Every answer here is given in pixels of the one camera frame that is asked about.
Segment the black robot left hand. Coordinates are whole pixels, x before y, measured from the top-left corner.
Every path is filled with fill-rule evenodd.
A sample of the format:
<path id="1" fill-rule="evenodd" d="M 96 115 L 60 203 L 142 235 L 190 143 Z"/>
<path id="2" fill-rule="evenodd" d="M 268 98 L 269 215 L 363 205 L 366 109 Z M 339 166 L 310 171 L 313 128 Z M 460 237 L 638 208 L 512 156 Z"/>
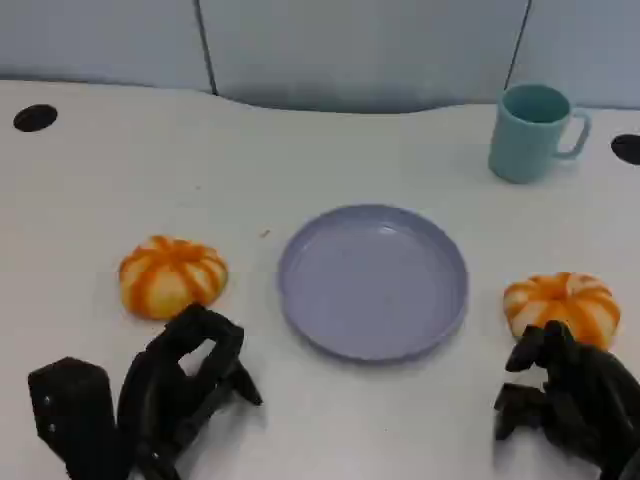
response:
<path id="1" fill-rule="evenodd" d="M 136 355 L 117 407 L 127 470 L 178 479 L 175 463 L 232 397 L 263 399 L 239 355 L 244 329 L 193 303 Z"/>

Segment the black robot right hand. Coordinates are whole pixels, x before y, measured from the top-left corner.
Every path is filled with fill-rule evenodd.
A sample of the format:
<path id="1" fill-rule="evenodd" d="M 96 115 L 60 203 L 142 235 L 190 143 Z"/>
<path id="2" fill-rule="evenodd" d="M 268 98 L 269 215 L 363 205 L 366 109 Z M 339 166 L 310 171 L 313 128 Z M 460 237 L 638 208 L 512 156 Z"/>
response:
<path id="1" fill-rule="evenodd" d="M 494 403 L 494 438 L 540 430 L 567 454 L 600 469 L 602 479 L 639 477 L 639 381 L 608 351 L 576 340 L 562 322 L 529 325 L 505 370 L 537 366 L 543 386 L 506 382 Z"/>

